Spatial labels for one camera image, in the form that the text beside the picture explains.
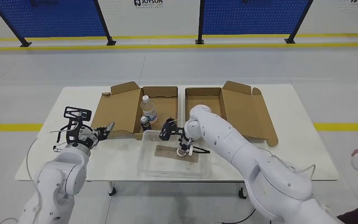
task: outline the yellow floor line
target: yellow floor line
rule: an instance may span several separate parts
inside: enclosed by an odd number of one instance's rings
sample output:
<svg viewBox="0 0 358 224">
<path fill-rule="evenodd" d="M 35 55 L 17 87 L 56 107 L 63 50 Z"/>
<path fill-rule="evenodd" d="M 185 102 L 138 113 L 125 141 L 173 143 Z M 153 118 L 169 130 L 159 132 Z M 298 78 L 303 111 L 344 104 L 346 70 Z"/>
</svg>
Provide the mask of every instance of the yellow floor line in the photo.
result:
<svg viewBox="0 0 358 224">
<path fill-rule="evenodd" d="M 0 132 L 38 132 L 43 124 L 0 124 Z"/>
<path fill-rule="evenodd" d="M 358 123 L 313 123 L 320 132 L 358 132 Z"/>
<path fill-rule="evenodd" d="M 29 46 L 20 48 L 18 46 L 0 47 L 0 51 L 32 51 L 32 50 L 143 50 L 143 49 L 212 49 L 212 48 L 342 48 L 357 47 L 358 42 L 349 43 L 253 43 L 253 44 L 148 44 L 148 45 L 82 45 L 82 46 Z"/>
<path fill-rule="evenodd" d="M 358 123 L 313 123 L 320 132 L 358 132 Z M 38 132 L 43 124 L 0 124 L 0 132 Z"/>
<path fill-rule="evenodd" d="M 202 38 L 288 38 L 289 34 L 243 34 L 243 35 L 203 35 Z M 336 34 L 297 34 L 297 38 L 346 38 L 358 37 L 358 33 Z M 195 39 L 197 35 L 152 35 L 152 36 L 112 36 L 114 40 L 128 39 Z M 79 36 L 63 38 L 26 38 L 27 41 L 65 40 L 106 40 L 105 36 Z M 17 38 L 0 38 L 0 41 L 18 41 Z"/>
</svg>

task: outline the open cardboard box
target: open cardboard box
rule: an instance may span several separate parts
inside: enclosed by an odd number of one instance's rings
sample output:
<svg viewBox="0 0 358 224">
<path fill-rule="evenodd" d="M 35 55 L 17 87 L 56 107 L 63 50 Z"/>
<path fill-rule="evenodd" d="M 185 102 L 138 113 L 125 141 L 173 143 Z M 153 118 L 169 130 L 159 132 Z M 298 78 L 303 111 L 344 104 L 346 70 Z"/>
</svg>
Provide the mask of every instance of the open cardboard box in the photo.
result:
<svg viewBox="0 0 358 224">
<path fill-rule="evenodd" d="M 244 84 L 227 81 L 223 88 L 186 88 L 185 118 L 198 104 L 211 108 L 236 128 L 243 136 L 279 143 L 261 91 Z"/>
<path fill-rule="evenodd" d="M 140 117 L 143 116 L 143 111 L 140 103 L 143 95 L 148 95 L 156 106 L 158 118 L 154 124 L 151 124 L 153 130 L 162 130 L 168 118 L 177 119 L 178 87 L 139 88 L 132 81 L 112 86 L 111 92 L 102 93 L 91 127 L 104 127 L 115 122 L 109 137 L 128 136 L 142 140 L 143 130 L 140 126 Z"/>
</svg>

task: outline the black metal frame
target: black metal frame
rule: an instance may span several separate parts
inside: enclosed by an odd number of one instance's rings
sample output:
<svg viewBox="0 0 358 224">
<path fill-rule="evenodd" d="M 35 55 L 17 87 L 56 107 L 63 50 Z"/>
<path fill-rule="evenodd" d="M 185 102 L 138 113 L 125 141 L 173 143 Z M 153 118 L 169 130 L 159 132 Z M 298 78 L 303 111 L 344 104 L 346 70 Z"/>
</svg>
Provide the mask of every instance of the black metal frame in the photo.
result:
<svg viewBox="0 0 358 224">
<path fill-rule="evenodd" d="M 100 17 L 103 29 L 105 30 L 105 34 L 106 34 L 106 37 L 107 37 L 107 40 L 108 40 L 107 46 L 114 46 L 117 41 L 112 39 L 112 37 L 110 35 L 110 32 L 108 31 L 105 18 L 103 17 L 103 14 L 102 14 L 102 11 L 101 11 L 100 4 L 98 3 L 98 0 L 93 0 L 93 1 L 95 2 L 97 13 L 98 13 L 98 15 Z"/>
<path fill-rule="evenodd" d="M 304 18 L 306 17 L 309 8 L 311 7 L 312 2 L 313 2 L 313 0 L 308 0 L 308 3 L 307 3 L 307 5 L 306 5 L 306 8 L 304 9 L 304 11 L 303 11 L 303 13 L 302 13 L 302 15 L 301 15 L 301 17 L 300 17 L 300 20 L 299 20 L 298 23 L 296 24 L 296 27 L 295 27 L 293 33 L 290 34 L 290 36 L 289 36 L 287 39 L 285 39 L 285 41 L 286 41 L 287 44 L 295 44 L 295 43 L 296 43 L 293 39 L 295 38 L 295 36 L 296 36 L 298 30 L 300 29 L 301 24 L 302 24 Z"/>
<path fill-rule="evenodd" d="M 205 0 L 200 0 L 199 31 L 197 35 L 197 40 L 195 40 L 195 44 L 204 44 L 204 40 L 202 39 L 202 29 L 204 27 L 204 9 Z"/>
<path fill-rule="evenodd" d="M 30 46 L 30 44 L 32 44 L 32 42 L 27 42 L 25 40 L 25 38 L 20 37 L 20 35 L 17 33 L 17 31 L 15 30 L 15 28 L 10 24 L 10 22 L 7 20 L 6 16 L 4 15 L 4 13 L 2 13 L 2 11 L 0 11 L 0 16 L 1 18 L 4 20 L 4 22 L 6 23 L 6 25 L 10 28 L 10 30 L 15 34 L 15 36 L 18 38 L 18 40 L 21 42 L 21 46 L 20 47 L 28 47 Z"/>
</svg>

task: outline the gray floor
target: gray floor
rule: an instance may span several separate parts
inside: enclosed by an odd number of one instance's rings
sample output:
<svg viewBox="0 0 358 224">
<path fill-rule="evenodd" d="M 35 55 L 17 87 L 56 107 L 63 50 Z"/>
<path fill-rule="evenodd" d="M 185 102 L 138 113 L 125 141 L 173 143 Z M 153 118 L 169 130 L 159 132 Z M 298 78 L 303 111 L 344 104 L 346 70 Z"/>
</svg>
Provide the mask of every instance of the gray floor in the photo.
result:
<svg viewBox="0 0 358 224">
<path fill-rule="evenodd" d="M 358 122 L 358 52 L 351 49 L 1 52 L 0 123 L 42 123 L 65 86 L 292 83 L 313 122 Z M 338 215 L 358 207 L 350 153 L 356 132 L 321 132 L 339 173 L 314 194 Z M 36 133 L 0 133 L 0 220 L 18 217 L 34 193 L 14 175 Z M 215 223 L 239 221 L 252 206 L 230 183 L 86 183 L 70 223 Z M 256 213 L 245 223 L 269 223 Z"/>
</svg>

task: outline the blue wall panel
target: blue wall panel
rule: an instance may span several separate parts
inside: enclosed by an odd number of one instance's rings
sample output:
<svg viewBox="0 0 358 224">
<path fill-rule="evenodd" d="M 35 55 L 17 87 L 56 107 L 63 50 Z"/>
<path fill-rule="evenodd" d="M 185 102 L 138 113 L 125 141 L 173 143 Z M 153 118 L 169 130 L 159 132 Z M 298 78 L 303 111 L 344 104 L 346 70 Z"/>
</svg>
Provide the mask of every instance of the blue wall panel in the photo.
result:
<svg viewBox="0 0 358 224">
<path fill-rule="evenodd" d="M 0 0 L 23 38 L 106 36 L 93 0 Z"/>
<path fill-rule="evenodd" d="M 308 0 L 205 0 L 203 34 L 291 34 Z"/>
</svg>

